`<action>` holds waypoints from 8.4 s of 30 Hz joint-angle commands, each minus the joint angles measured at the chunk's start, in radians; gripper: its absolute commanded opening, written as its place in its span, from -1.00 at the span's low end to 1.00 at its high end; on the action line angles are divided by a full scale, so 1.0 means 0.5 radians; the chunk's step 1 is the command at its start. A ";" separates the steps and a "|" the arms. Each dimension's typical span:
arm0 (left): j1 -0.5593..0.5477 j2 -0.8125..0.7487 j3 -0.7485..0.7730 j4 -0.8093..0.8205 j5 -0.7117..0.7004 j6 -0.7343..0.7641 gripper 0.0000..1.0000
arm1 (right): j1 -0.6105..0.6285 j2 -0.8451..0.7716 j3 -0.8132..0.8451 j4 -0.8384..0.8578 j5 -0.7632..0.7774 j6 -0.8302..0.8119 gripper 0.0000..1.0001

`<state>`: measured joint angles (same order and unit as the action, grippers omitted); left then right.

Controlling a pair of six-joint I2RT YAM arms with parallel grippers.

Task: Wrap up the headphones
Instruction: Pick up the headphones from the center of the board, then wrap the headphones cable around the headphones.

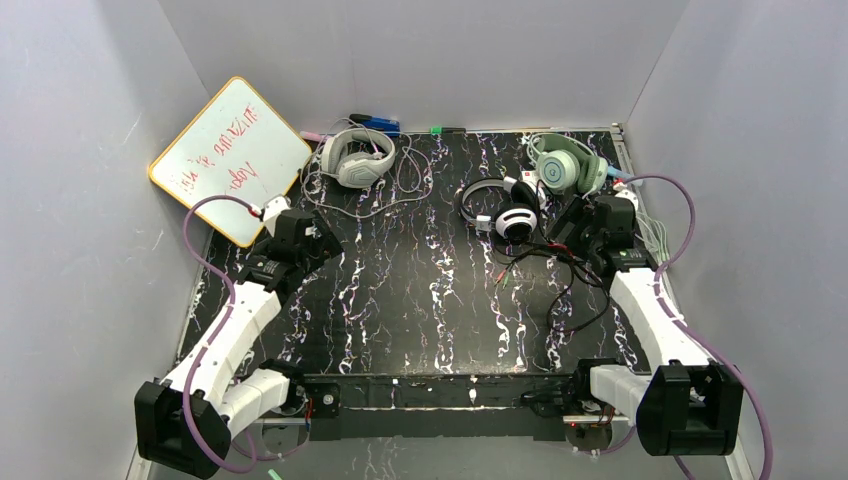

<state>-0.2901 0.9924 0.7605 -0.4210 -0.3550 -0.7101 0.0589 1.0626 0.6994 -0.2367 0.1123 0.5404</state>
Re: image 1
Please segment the black and white headphones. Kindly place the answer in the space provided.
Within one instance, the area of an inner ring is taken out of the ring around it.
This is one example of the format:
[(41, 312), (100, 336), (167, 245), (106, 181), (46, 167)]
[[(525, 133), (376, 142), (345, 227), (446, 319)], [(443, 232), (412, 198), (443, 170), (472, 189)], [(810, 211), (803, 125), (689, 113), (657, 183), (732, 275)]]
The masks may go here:
[[(483, 190), (502, 190), (509, 200), (493, 215), (474, 214), (468, 200), (472, 194)], [(510, 176), (487, 177), (459, 189), (455, 207), (460, 217), (477, 232), (495, 233), (510, 244), (521, 244), (530, 240), (540, 227), (543, 208), (549, 196), (543, 185), (531, 184)]]

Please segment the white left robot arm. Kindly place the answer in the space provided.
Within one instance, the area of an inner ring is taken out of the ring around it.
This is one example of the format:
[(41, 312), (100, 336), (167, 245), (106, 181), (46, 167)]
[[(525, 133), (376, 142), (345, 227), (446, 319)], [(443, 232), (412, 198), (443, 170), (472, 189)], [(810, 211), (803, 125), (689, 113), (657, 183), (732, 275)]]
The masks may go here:
[(233, 439), (293, 396), (293, 370), (281, 361), (264, 362), (244, 380), (237, 370), (289, 296), (343, 248), (316, 211), (290, 208), (266, 217), (268, 238), (225, 280), (228, 299), (207, 331), (163, 379), (137, 391), (141, 458), (199, 479), (221, 469), (246, 473), (251, 464), (226, 461)]

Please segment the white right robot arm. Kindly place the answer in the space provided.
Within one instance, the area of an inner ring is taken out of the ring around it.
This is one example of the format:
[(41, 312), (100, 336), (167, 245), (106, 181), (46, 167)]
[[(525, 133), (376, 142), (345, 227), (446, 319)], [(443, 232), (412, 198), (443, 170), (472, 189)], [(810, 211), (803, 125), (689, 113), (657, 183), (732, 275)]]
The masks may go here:
[(626, 198), (576, 197), (554, 224), (567, 253), (590, 263), (620, 307), (651, 368), (638, 374), (615, 360), (582, 360), (576, 394), (627, 418), (652, 456), (727, 456), (736, 446), (744, 389), (731, 366), (688, 336), (662, 290), (658, 265), (635, 239), (636, 208)]

